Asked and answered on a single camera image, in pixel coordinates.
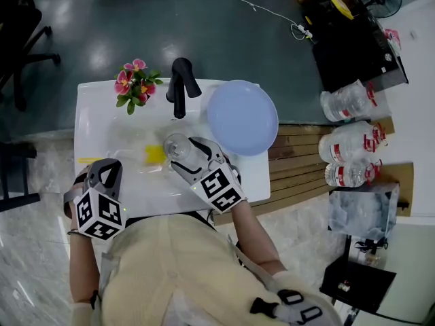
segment black chair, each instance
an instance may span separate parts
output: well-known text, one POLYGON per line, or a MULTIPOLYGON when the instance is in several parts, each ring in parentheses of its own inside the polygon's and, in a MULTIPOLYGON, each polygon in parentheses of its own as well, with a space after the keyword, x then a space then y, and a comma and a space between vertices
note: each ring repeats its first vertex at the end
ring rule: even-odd
MULTIPOLYGON (((52 29, 45 26, 34 37, 31 35, 41 21, 42 13, 34 7, 33 0, 23 0, 27 5, 20 5, 22 0, 3 0, 0 8, 0 91, 14 76, 15 106, 20 111, 26 110, 26 100, 21 88, 21 69, 31 62, 52 59, 54 64, 60 62, 60 56, 55 53, 29 54, 36 41, 46 34, 50 36, 52 29)), ((0 92, 0 103, 3 95, 0 92)))
POLYGON ((35 157, 36 150, 30 144, 0 143, 0 181, 3 192, 3 199, 0 200, 0 213, 40 201, 38 193, 29 194, 27 185, 27 158, 35 157), (10 198, 9 192, 24 195, 10 198))

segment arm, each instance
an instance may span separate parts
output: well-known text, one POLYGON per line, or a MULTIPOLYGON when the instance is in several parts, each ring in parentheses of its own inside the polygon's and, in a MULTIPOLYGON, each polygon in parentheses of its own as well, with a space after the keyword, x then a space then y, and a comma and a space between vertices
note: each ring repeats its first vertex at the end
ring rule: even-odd
POLYGON ((257 220, 249 203, 246 200, 238 203, 231 213, 242 252, 270 275, 286 270, 271 237, 257 220))
MULTIPOLYGON (((82 187, 78 183, 73 187, 82 187)), ((77 214, 74 203, 70 202, 71 229, 76 230, 77 214)), ((95 260, 94 248, 90 238, 72 234, 70 238, 71 257, 69 260, 69 288, 74 303, 90 303, 95 290, 98 290, 100 273, 95 260)))

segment water bottle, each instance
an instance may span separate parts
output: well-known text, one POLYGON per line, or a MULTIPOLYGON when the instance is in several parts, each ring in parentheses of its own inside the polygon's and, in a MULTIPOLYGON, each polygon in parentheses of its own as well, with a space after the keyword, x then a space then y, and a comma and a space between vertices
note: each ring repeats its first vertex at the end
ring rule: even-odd
POLYGON ((379 164, 371 163, 367 159, 347 163, 331 163, 326 166, 325 180, 329 186, 359 187, 364 182, 371 182, 379 174, 379 164))
POLYGON ((333 93, 322 92, 320 103, 326 118, 332 122, 368 116, 371 109, 377 106, 372 86, 366 89, 360 80, 333 93))
POLYGON ((319 142, 319 155, 328 163, 370 159, 381 142, 386 143, 382 126, 360 121, 338 127, 331 134, 324 135, 319 142))

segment gray floor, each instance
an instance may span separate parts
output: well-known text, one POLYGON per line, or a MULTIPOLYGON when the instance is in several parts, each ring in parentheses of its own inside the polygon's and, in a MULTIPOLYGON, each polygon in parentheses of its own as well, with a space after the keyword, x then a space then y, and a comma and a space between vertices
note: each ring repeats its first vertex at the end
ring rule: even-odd
MULTIPOLYGON (((297 22, 296 0, 248 0, 297 22)), ((74 126, 77 85, 113 79, 120 66, 142 58, 170 77, 173 60, 192 61, 205 79, 245 79, 273 99, 283 123, 328 123, 311 43, 296 41, 289 22, 235 0, 35 0, 43 36, 33 53, 56 52, 22 74, 26 113, 17 112, 12 82, 0 105, 3 136, 20 137, 74 126)))
MULTIPOLYGON (((71 186, 73 141, 36 143, 30 186, 41 202, 0 213, 0 325, 68 325, 69 228, 62 193, 71 186)), ((327 231, 328 195, 259 217, 284 265, 319 287, 325 267, 340 256, 345 236, 327 231)), ((234 226, 217 230, 235 240, 234 226)), ((94 243, 97 261, 106 244, 94 243)))

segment sink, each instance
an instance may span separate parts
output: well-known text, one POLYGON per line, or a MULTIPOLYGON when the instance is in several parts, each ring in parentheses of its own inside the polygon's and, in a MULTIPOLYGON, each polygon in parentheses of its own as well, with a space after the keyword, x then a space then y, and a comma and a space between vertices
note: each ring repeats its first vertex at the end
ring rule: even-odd
MULTIPOLYGON (((123 166, 119 201, 129 217, 185 213, 208 209, 189 185, 169 166, 145 163, 145 147, 162 145, 173 133, 205 137, 216 141, 207 123, 207 103, 224 81, 198 79, 203 94, 186 96, 186 116, 173 116, 173 104, 166 99, 169 79, 162 79, 146 106, 128 115, 116 107, 114 81, 78 86, 75 114, 75 172, 98 158, 117 158, 123 166)), ((270 197, 267 151, 257 156, 237 156, 222 149, 242 177, 242 189, 250 202, 270 197)))

